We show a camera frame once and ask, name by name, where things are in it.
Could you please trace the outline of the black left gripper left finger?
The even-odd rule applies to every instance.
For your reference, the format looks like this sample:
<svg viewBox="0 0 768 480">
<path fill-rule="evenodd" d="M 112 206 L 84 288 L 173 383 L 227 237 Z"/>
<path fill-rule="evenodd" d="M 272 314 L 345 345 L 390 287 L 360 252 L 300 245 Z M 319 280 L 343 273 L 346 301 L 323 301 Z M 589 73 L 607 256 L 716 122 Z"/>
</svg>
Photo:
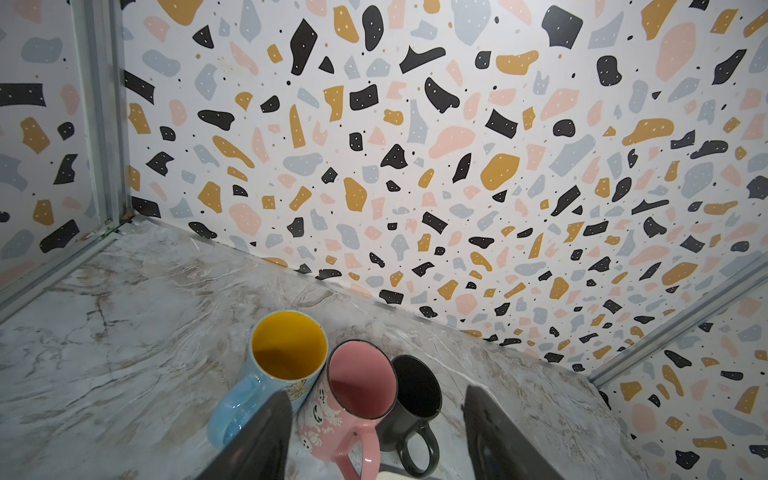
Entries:
<svg viewBox="0 0 768 480">
<path fill-rule="evenodd" d="M 284 479 L 292 414 L 288 396 L 274 393 L 196 479 Z"/>
</svg>

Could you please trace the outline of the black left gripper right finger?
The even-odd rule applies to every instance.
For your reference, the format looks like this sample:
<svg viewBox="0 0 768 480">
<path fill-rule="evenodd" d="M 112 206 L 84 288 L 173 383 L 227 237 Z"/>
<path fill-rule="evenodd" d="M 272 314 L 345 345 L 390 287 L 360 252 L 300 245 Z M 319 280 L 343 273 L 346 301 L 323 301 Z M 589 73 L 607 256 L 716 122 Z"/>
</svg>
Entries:
<svg viewBox="0 0 768 480">
<path fill-rule="evenodd" d="M 563 479 L 485 389 L 467 387 L 463 416 L 476 479 Z"/>
</svg>

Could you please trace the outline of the black mug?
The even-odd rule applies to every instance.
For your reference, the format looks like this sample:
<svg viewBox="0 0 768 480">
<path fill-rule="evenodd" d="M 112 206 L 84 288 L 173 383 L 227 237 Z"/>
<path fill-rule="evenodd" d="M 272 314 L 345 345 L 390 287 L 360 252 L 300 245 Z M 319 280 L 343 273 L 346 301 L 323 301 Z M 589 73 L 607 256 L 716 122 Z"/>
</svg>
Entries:
<svg viewBox="0 0 768 480">
<path fill-rule="evenodd" d="M 437 468 L 440 447 L 430 422 L 442 408 L 442 390 L 432 370 L 412 355 L 398 355 L 391 361 L 397 379 L 397 397 L 389 413 L 376 426 L 382 452 L 396 451 L 408 475 L 424 479 Z M 428 449 L 429 462 L 419 468 L 408 442 L 420 436 Z"/>
</svg>

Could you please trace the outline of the blue patterned mug yellow inside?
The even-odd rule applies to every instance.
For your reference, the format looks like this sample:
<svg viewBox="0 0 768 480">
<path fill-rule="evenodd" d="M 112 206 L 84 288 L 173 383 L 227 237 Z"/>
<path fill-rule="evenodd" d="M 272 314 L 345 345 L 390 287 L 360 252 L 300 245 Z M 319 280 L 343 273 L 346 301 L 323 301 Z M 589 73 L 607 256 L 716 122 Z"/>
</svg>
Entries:
<svg viewBox="0 0 768 480">
<path fill-rule="evenodd" d="M 275 393 L 287 395 L 296 413 L 328 355 L 325 331 L 295 310 L 266 315 L 254 327 L 238 381 L 218 403 L 207 427 L 210 443 L 226 446 Z"/>
</svg>

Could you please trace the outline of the pink mug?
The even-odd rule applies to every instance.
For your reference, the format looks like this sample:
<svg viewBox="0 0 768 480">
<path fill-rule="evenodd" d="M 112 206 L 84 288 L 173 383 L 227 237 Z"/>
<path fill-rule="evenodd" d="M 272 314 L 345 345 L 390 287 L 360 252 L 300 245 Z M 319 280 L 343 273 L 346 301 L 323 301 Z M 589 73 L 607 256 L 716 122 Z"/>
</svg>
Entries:
<svg viewBox="0 0 768 480">
<path fill-rule="evenodd" d="M 380 348 L 362 339 L 340 343 L 299 410 L 301 445 L 335 463 L 345 479 L 375 479 L 381 462 L 376 427 L 397 393 L 393 365 Z"/>
</svg>

